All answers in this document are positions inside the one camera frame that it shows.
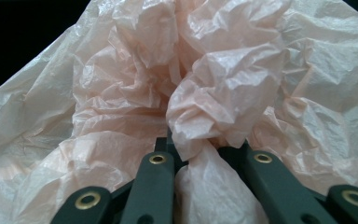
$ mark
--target wrinkled plastic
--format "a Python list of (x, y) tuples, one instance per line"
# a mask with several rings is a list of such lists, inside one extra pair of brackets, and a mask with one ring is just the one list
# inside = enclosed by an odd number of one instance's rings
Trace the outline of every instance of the wrinkled plastic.
[(0, 223), (49, 223), (77, 189), (118, 189), (167, 121), (189, 159), (179, 223), (267, 223), (216, 151), (245, 138), (311, 189), (358, 186), (358, 13), (340, 0), (91, 1), (0, 87)]

